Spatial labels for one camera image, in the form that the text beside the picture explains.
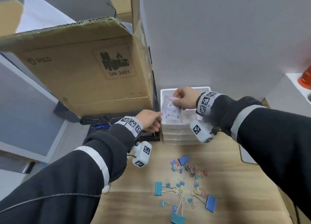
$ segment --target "plastic drawer organizer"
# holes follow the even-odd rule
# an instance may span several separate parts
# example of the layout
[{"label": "plastic drawer organizer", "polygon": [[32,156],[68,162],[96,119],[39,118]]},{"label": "plastic drawer organizer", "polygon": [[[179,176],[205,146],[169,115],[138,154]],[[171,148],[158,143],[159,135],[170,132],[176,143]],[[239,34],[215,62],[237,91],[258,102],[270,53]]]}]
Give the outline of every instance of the plastic drawer organizer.
[{"label": "plastic drawer organizer", "polygon": [[[174,89],[161,89],[161,106],[163,103],[164,95],[172,96],[177,88]],[[194,87],[199,92],[210,91],[210,87]],[[183,110],[181,112],[182,120],[177,121],[173,119],[163,118],[161,122],[163,142],[170,145],[196,145],[201,142],[196,138],[192,130],[190,129],[190,123],[196,119],[201,120],[202,117],[195,113],[193,110]]]}]

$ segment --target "wooden table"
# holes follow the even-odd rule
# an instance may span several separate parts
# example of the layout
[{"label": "wooden table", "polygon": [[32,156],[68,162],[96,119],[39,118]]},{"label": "wooden table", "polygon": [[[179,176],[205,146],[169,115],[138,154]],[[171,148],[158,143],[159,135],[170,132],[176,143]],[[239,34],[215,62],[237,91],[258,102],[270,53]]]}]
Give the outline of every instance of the wooden table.
[{"label": "wooden table", "polygon": [[[112,183],[109,193],[102,195],[92,224],[169,224],[172,205],[178,205],[179,199],[173,192],[155,196],[155,182],[165,183],[169,177],[171,186],[175,186],[182,175],[171,170],[170,162],[186,154],[192,165],[208,169],[208,177],[199,178],[198,183],[217,198],[215,212],[206,210],[202,202],[191,197],[194,182],[184,171],[186,224],[292,223],[276,185],[258,165],[243,163],[238,144],[220,132],[204,145],[152,143],[149,164],[139,169],[131,159],[128,161],[124,174]],[[193,198],[195,209],[191,209],[188,198]],[[161,207],[162,200],[171,206]]]}]

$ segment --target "flame symbol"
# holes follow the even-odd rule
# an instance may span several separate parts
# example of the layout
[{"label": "flame symbol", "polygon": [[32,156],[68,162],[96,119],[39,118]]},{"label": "flame symbol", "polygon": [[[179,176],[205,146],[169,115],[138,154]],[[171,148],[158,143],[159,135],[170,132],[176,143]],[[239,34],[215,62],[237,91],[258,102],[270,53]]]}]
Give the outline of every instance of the flame symbol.
[{"label": "flame symbol", "polygon": [[122,59],[122,55],[119,52],[117,52],[117,58]]}]

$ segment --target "person's left hand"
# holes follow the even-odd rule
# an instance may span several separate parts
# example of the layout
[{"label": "person's left hand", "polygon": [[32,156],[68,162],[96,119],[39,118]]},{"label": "person's left hand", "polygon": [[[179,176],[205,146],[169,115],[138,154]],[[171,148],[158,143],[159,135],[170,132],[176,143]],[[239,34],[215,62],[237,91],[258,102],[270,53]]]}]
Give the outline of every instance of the person's left hand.
[{"label": "person's left hand", "polygon": [[154,112],[152,110],[142,110],[135,116],[141,123],[142,129],[147,132],[158,132],[161,127],[161,112]]}]

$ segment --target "black jacket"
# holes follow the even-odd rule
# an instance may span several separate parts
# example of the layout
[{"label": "black jacket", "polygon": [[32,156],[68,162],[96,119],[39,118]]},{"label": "black jacket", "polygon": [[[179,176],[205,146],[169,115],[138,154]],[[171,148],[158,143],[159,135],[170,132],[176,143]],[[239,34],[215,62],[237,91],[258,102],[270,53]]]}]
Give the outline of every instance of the black jacket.
[{"label": "black jacket", "polygon": [[[239,112],[261,103],[245,97],[234,101],[219,96],[209,120],[227,135]],[[253,110],[242,122],[237,141],[262,170],[311,218],[311,118],[267,108]],[[134,136],[123,125],[90,135],[84,145],[95,149],[105,161],[110,180],[126,168],[126,153]],[[17,187],[0,202],[0,223],[90,223],[99,197],[59,196],[29,202],[37,197],[63,193],[100,195],[104,179],[99,166],[84,151],[73,151],[50,164]]]}]

